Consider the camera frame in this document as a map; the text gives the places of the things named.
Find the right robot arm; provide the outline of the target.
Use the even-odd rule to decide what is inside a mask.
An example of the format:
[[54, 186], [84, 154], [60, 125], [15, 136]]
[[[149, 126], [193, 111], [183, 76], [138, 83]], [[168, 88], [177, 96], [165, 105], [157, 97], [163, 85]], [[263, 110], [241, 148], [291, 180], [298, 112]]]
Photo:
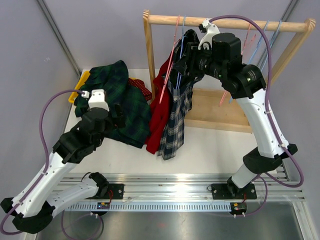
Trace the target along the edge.
[[257, 146], [242, 158], [242, 166], [223, 184], [231, 198], [239, 199], [252, 180], [275, 170], [298, 148], [281, 134], [266, 102], [267, 86], [260, 69], [243, 63], [240, 39], [232, 33], [218, 33], [210, 39], [211, 42], [185, 43], [182, 57], [173, 68], [187, 77], [208, 75], [218, 79], [242, 108]]

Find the navy white plaid skirt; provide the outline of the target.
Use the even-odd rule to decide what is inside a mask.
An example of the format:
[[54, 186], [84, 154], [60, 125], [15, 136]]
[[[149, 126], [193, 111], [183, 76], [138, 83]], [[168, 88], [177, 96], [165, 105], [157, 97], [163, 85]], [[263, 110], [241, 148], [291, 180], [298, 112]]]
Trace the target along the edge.
[[192, 109], [194, 85], [204, 75], [182, 76], [175, 69], [170, 71], [166, 90], [169, 91], [169, 118], [164, 126], [157, 155], [167, 161], [176, 156], [185, 140], [185, 117]]

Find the dark green plaid skirt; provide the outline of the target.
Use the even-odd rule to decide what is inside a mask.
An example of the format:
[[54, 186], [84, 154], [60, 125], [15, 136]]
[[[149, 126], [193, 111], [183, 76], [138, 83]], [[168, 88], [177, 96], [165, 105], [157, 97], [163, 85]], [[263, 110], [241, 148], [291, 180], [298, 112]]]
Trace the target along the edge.
[[151, 109], [142, 91], [128, 83], [129, 72], [123, 60], [113, 64], [93, 67], [90, 75], [79, 89], [91, 92], [103, 89], [110, 113], [117, 116], [115, 105], [119, 104], [124, 115], [124, 128], [117, 128], [103, 135], [115, 141], [141, 149], [150, 134]]

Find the pink hanger with green skirt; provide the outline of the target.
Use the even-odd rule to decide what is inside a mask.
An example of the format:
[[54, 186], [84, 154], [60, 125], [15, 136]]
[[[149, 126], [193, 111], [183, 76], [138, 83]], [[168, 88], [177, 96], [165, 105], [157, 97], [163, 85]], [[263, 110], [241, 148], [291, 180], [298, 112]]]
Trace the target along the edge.
[[253, 26], [250, 24], [248, 27], [248, 30], [246, 32], [245, 39], [243, 41], [243, 47], [241, 50], [241, 54], [243, 59], [245, 60], [245, 63], [249, 64], [249, 53], [251, 52], [251, 49], [253, 47], [253, 44], [255, 43], [255, 39], [257, 37], [257, 34], [254, 33], [252, 36], [250, 34], [251, 28]]

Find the blue hanger with plaid skirt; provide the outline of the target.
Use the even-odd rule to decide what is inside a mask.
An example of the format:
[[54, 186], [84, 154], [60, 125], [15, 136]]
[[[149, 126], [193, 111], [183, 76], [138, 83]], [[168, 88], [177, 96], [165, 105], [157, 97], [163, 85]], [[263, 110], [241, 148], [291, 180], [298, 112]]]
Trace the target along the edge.
[[186, 22], [186, 16], [183, 17], [183, 22], [182, 22], [181, 46], [180, 46], [179, 59], [177, 62], [178, 68], [177, 68], [177, 79], [176, 79], [176, 86], [175, 86], [176, 90], [178, 90], [180, 88], [181, 78], [182, 78], [181, 71], [183, 70], [183, 63], [182, 63], [181, 59], [183, 56], [184, 39], [185, 39], [185, 32], [184, 32], [185, 22]]

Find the blue hanger with dotted skirt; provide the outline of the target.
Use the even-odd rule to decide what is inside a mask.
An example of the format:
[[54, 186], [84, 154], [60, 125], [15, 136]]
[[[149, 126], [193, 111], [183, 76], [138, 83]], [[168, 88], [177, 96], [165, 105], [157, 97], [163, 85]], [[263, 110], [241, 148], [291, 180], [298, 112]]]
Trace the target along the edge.
[[[267, 22], [266, 22], [266, 24], [265, 24], [265, 26], [264, 26], [264, 28], [263, 28], [263, 31], [266, 30], [269, 22], [270, 22], [270, 20], [268, 19]], [[256, 48], [254, 49], [251, 57], [249, 58], [249, 60], [248, 60], [248, 62], [247, 62], [248, 64], [251, 64], [252, 60], [253, 60], [254, 57], [256, 56], [257, 51], [258, 51], [258, 49], [260, 48], [260, 45], [261, 45], [261, 43], [262, 43], [262, 39], [263, 39], [263, 37], [261, 36], [261, 37], [259, 38], [258, 42], [257, 42]]]

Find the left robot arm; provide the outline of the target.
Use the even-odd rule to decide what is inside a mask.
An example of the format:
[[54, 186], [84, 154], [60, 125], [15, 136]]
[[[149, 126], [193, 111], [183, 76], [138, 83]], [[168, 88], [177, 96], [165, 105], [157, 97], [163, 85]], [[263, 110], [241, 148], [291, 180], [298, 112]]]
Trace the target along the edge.
[[21, 232], [36, 234], [45, 229], [59, 213], [78, 201], [111, 197], [108, 180], [99, 172], [91, 173], [77, 185], [54, 193], [58, 183], [86, 156], [93, 153], [104, 137], [114, 129], [125, 127], [122, 108], [114, 105], [116, 116], [102, 107], [92, 107], [53, 146], [48, 162], [16, 197], [4, 198], [0, 206], [13, 216], [12, 223]]

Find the red polka dot skirt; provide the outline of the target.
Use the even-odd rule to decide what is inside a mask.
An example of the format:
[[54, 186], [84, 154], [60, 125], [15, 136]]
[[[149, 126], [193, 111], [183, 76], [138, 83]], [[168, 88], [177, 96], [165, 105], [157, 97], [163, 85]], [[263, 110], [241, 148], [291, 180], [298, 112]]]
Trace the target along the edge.
[[128, 84], [140, 89], [146, 101], [152, 99], [152, 92], [146, 88], [145, 83], [142, 80], [138, 78], [129, 78]]

